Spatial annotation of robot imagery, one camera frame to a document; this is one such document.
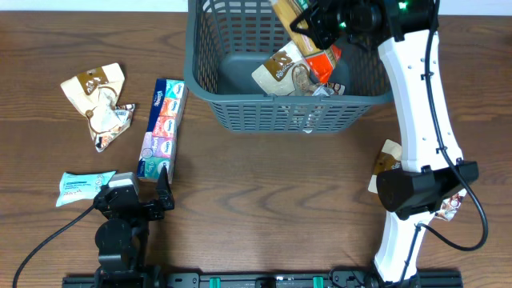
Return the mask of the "orange yellow pasta packet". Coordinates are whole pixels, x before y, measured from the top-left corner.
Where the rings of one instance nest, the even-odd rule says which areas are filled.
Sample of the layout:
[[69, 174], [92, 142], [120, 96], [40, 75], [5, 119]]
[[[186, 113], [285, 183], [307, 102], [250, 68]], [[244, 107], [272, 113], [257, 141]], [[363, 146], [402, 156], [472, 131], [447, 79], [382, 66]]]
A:
[[316, 47], [311, 38], [306, 35], [293, 32], [290, 28], [292, 21], [295, 20], [304, 10], [310, 8], [314, 4], [314, 1], [269, 0], [269, 3], [290, 38], [300, 50], [316, 79], [320, 83], [327, 83], [338, 64], [342, 51], [336, 45], [332, 45], [327, 50], [320, 50]]

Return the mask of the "beige brown Pan snack bag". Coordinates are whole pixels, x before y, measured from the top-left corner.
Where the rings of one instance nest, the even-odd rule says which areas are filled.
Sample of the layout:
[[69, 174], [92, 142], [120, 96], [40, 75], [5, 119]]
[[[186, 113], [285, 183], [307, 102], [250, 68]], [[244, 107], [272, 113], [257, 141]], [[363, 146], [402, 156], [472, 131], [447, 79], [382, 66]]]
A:
[[[377, 175], [379, 173], [383, 171], [394, 170], [402, 166], [401, 156], [401, 145], [390, 139], [385, 140], [381, 148], [381, 151], [376, 157], [374, 171], [371, 175], [370, 182], [368, 185], [369, 192], [374, 194], [378, 192]], [[435, 212], [434, 217], [447, 222], [451, 221], [458, 212], [458, 209], [462, 205], [463, 199], [466, 197], [466, 195], [466, 190], [462, 189], [456, 194], [452, 195], [450, 198], [444, 199], [440, 209]]]

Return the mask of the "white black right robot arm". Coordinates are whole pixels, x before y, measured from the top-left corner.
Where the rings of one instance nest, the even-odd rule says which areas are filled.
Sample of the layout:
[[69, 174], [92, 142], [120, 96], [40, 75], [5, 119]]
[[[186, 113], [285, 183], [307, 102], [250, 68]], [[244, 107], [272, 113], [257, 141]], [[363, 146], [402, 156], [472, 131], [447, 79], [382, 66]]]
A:
[[326, 49], [340, 37], [378, 52], [400, 127], [399, 168], [380, 172], [386, 209], [372, 269], [352, 273], [359, 287], [460, 286], [458, 273], [420, 273], [416, 259], [430, 222], [445, 200], [470, 192], [476, 162], [464, 159], [451, 128], [438, 67], [437, 1], [302, 1], [293, 32]]

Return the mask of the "beige snack bag with barcode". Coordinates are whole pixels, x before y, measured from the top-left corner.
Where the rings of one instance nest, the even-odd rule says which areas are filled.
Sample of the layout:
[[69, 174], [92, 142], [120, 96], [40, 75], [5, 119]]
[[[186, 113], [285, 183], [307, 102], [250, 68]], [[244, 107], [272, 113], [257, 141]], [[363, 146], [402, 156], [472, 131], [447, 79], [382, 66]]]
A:
[[341, 50], [332, 46], [304, 58], [293, 41], [288, 42], [251, 75], [266, 94], [277, 96], [342, 95], [345, 86], [329, 82]]

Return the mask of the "colourful Kleenex tissue multipack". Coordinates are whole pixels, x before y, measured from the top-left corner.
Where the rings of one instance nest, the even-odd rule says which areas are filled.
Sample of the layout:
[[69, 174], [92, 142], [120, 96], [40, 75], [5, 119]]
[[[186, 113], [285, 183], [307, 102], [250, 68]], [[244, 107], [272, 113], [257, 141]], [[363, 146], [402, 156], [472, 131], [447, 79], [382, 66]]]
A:
[[136, 172], [141, 180], [156, 182], [166, 169], [169, 182], [172, 182], [178, 128], [187, 95], [188, 88], [182, 80], [156, 80]]

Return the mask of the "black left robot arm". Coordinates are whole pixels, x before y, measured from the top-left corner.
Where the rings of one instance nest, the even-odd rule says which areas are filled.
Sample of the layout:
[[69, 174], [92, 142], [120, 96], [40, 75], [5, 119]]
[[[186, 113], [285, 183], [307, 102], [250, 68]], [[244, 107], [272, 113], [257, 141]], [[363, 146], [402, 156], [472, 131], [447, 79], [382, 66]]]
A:
[[97, 230], [98, 260], [107, 273], [140, 271], [145, 266], [149, 223], [162, 220], [174, 208], [167, 168], [158, 176], [158, 197], [139, 200], [136, 175], [114, 175], [94, 198], [94, 207], [106, 218]]

